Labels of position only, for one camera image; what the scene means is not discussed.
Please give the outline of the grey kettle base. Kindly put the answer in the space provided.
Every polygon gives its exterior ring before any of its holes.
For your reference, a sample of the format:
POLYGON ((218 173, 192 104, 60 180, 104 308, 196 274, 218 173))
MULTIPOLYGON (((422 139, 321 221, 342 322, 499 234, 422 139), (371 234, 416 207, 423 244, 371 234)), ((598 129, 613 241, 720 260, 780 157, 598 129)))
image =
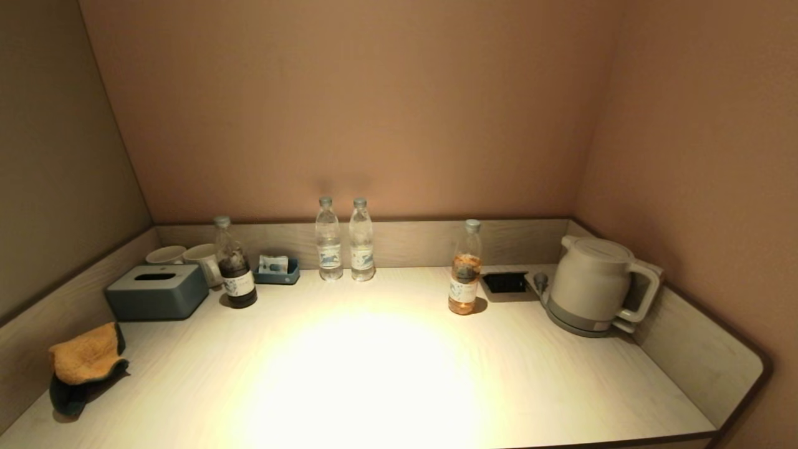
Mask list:
POLYGON ((573 335, 598 339, 609 336, 612 332, 622 331, 627 334, 633 334, 637 325, 624 321, 621 318, 615 318, 613 321, 593 321, 593 319, 584 319, 567 312, 551 299, 549 292, 542 293, 541 303, 549 319, 561 327, 561 329, 570 332, 573 335))

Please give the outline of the white ceramic mug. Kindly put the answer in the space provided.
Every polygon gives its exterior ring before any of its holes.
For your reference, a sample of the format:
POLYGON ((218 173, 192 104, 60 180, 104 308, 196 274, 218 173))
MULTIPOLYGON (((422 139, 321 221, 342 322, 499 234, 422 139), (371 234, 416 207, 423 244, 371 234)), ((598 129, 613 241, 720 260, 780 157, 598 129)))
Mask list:
POLYGON ((188 248, 183 253, 183 261, 186 264, 198 265, 203 273, 203 278, 210 288, 217 288, 223 285, 223 277, 219 269, 216 253, 216 245, 213 243, 196 245, 188 248))
POLYGON ((145 256, 147 264, 184 264, 183 253, 187 248, 183 246, 173 245, 157 248, 145 256))

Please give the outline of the grey-blue tissue box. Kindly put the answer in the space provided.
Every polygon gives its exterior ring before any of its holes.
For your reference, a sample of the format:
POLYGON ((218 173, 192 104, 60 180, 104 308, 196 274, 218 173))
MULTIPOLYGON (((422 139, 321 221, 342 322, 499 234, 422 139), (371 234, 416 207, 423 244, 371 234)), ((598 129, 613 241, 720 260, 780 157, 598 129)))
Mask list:
POLYGON ((209 289, 197 265, 145 264, 131 268, 103 293, 117 321, 182 321, 209 289))

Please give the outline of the black recessed power socket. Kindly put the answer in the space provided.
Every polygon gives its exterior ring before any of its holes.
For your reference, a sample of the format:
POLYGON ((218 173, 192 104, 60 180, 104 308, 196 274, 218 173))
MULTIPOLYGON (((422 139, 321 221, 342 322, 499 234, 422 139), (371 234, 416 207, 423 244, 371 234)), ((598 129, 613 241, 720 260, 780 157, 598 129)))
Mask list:
POLYGON ((521 294, 529 290, 527 272, 487 273, 482 281, 491 294, 521 294))

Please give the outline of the beige electric kettle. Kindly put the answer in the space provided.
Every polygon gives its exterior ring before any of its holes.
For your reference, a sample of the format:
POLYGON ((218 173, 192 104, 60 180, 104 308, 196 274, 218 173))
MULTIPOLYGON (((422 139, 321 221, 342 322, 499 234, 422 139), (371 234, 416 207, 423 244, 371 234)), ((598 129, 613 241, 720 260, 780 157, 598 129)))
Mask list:
POLYGON ((640 323, 646 318, 661 287, 664 270, 637 259, 621 244, 598 238, 562 238, 565 254, 555 271, 551 299, 571 314, 593 321, 624 319, 640 323), (633 275, 648 279, 648 287, 636 309, 624 302, 633 275))

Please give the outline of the small blue tray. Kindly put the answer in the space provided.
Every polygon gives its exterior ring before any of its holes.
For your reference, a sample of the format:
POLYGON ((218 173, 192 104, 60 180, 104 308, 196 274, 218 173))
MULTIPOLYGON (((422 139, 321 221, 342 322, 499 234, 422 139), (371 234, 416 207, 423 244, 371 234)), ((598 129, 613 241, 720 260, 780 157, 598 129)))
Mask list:
POLYGON ((267 285, 295 285, 301 276, 299 261, 296 258, 287 258, 287 272, 260 272, 259 268, 251 270, 256 284, 267 285))

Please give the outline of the dark tea plastic bottle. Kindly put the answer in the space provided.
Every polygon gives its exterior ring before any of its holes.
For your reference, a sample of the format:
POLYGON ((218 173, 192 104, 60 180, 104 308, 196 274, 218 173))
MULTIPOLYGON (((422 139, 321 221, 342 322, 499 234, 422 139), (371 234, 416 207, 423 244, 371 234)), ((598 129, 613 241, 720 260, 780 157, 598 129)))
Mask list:
POLYGON ((247 252, 231 233, 228 216, 214 217, 216 257, 223 287, 233 309, 245 309, 257 301, 256 282, 247 252))

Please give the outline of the orange microfibre cloth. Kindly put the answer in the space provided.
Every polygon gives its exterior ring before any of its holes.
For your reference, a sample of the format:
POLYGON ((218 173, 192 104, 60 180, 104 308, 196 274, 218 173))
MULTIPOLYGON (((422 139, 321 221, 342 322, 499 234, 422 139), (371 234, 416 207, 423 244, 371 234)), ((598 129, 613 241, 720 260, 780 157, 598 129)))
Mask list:
POLYGON ((128 369, 130 362, 123 357, 126 347, 117 322, 50 347, 49 400, 54 411, 67 417, 82 414, 90 393, 109 386, 128 369))

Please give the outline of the clear water bottle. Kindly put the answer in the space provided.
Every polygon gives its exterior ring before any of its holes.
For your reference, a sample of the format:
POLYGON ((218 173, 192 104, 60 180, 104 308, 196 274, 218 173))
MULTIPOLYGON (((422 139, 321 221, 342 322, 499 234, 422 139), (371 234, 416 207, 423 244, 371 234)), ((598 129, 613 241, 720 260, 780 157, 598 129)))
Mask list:
POLYGON ((367 199, 353 200, 353 213, 349 222, 350 262, 354 281, 369 281, 375 275, 373 259, 373 221, 367 210, 367 199))
POLYGON ((332 204, 330 196, 320 197, 320 210, 315 221, 319 275, 325 281, 336 281, 343 274, 340 225, 332 204))

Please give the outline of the amber tea plastic bottle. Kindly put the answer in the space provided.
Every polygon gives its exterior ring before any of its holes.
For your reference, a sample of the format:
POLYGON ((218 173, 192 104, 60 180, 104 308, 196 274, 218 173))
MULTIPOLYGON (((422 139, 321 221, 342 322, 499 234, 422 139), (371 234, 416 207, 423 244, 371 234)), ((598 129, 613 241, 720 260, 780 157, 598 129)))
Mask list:
POLYGON ((455 247, 451 262, 451 282, 448 291, 448 309, 460 316, 473 312, 477 284, 483 266, 481 222, 468 219, 464 233, 455 247))

